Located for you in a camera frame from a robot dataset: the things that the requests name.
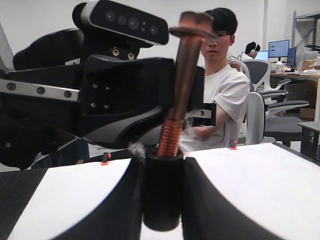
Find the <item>camera lens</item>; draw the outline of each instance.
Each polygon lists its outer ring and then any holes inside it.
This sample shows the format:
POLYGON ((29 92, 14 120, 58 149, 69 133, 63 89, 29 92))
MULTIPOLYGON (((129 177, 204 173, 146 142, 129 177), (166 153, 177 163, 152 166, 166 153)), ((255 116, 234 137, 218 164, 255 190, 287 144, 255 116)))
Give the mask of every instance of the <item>camera lens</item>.
POLYGON ((113 11, 108 11, 105 15, 105 18, 109 21, 109 22, 113 22, 116 18, 116 15, 113 11))
POLYGON ((126 25, 126 23, 127 23, 127 18, 126 18, 125 16, 123 16, 123 15, 120 15, 120 16, 118 17, 118 24, 120 24, 120 25, 126 25))
POLYGON ((151 34, 157 35, 158 32, 159 32, 159 29, 158 29, 157 26, 152 26, 151 29, 150 29, 150 31, 151 31, 151 34))
POLYGON ((135 17, 129 19, 129 28, 136 30, 139 27, 139 21, 135 17))

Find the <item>bolt head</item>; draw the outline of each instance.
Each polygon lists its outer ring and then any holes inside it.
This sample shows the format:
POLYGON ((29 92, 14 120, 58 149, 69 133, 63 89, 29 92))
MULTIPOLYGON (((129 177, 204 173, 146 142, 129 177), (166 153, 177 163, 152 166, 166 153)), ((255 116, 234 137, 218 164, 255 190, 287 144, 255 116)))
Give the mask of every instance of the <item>bolt head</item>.
POLYGON ((68 98, 71 98, 71 96, 72 96, 72 93, 71 93, 70 91, 65 91, 65 92, 64 92, 64 97, 65 97, 65 98, 68 99, 68 98))
POLYGON ((16 89, 16 85, 13 82, 8 83, 8 85, 6 86, 6 88, 10 91, 13 91, 16 89))
POLYGON ((37 92, 38 94, 40 94, 40 95, 44 94, 45 91, 46 91, 46 90, 45 90, 43 87, 38 87, 37 90, 36 90, 36 92, 37 92))

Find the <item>man's arm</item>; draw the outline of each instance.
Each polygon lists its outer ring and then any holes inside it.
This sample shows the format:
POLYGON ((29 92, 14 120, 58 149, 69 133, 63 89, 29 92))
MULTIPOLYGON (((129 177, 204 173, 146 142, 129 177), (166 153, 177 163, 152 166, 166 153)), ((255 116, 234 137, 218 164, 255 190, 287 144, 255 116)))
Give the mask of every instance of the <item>man's arm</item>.
POLYGON ((246 101, 246 96, 250 91, 248 78, 243 73, 238 73, 227 81, 221 92, 214 98, 216 103, 216 122, 213 127, 193 127, 190 129, 192 135, 200 140, 208 140, 218 129, 220 129, 229 119, 237 121, 240 112, 246 101))
POLYGON ((206 141, 229 119, 230 116, 217 104, 215 126, 195 126, 191 129, 191 131, 193 131, 194 135, 196 135, 200 140, 206 141))

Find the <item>eyeglasses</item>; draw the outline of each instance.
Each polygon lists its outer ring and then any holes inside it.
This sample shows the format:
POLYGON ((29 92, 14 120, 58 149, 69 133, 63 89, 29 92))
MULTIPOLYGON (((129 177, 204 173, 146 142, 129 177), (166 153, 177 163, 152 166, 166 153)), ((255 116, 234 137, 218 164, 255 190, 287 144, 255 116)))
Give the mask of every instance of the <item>eyeglasses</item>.
POLYGON ((224 42, 227 40, 229 34, 224 32, 224 31, 220 31, 220 32, 213 32, 213 34, 216 36, 215 38, 207 38, 204 42, 206 44, 210 44, 210 43, 214 43, 214 42, 224 42))

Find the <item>cardboard box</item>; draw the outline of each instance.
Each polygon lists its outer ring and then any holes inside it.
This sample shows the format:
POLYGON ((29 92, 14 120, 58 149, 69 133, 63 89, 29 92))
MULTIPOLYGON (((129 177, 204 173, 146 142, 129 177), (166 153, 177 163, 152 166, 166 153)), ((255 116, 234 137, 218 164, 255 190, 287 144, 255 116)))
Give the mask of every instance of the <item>cardboard box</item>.
MULTIPOLYGON (((302 71, 313 69, 313 67, 310 66, 312 64, 312 62, 313 62, 313 60, 304 60, 303 64, 302 64, 302 71)), ((316 66, 314 69, 315 70, 320 70, 320 66, 316 66)))
POLYGON ((300 108, 300 118, 303 119, 315 119, 316 109, 314 108, 300 108))

